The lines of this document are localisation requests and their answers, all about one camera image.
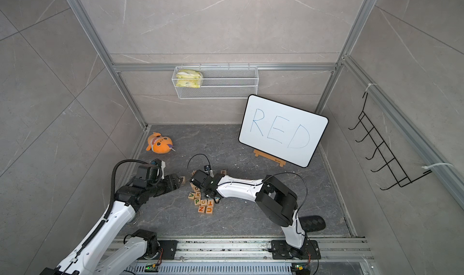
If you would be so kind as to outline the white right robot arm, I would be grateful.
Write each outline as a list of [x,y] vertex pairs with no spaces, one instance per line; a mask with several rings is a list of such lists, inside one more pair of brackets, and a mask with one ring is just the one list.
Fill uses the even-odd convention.
[[270,221],[282,228],[285,240],[276,252],[283,258],[310,260],[310,251],[313,250],[316,258],[320,259],[308,233],[325,229],[325,220],[318,215],[299,217],[303,204],[298,204],[297,194],[278,179],[282,174],[288,175],[289,172],[246,180],[214,174],[210,162],[207,162],[203,170],[192,172],[190,182],[214,204],[224,198],[240,198],[256,203]]

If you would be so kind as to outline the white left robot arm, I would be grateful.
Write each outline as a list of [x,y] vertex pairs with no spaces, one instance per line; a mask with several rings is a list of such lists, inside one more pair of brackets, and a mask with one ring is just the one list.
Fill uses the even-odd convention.
[[155,159],[150,163],[136,160],[139,165],[135,177],[116,188],[118,168],[128,160],[118,162],[111,174],[111,198],[106,212],[78,246],[55,268],[45,268],[44,275],[119,275],[139,258],[160,257],[162,248],[157,234],[138,230],[115,253],[103,258],[108,247],[123,229],[133,221],[137,211],[150,198],[177,190],[185,178],[176,174],[165,175],[165,163]]

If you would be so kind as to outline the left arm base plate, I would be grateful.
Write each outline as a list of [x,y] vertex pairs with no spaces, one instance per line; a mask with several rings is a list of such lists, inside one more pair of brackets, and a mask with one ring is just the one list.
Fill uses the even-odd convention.
[[143,258],[147,260],[159,258],[162,260],[174,260],[177,247],[177,240],[150,241]]

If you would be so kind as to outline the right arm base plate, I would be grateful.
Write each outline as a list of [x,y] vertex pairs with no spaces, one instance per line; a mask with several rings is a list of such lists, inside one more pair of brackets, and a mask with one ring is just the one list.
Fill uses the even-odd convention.
[[301,248],[291,247],[285,240],[272,240],[268,252],[273,259],[321,259],[318,242],[306,238]]

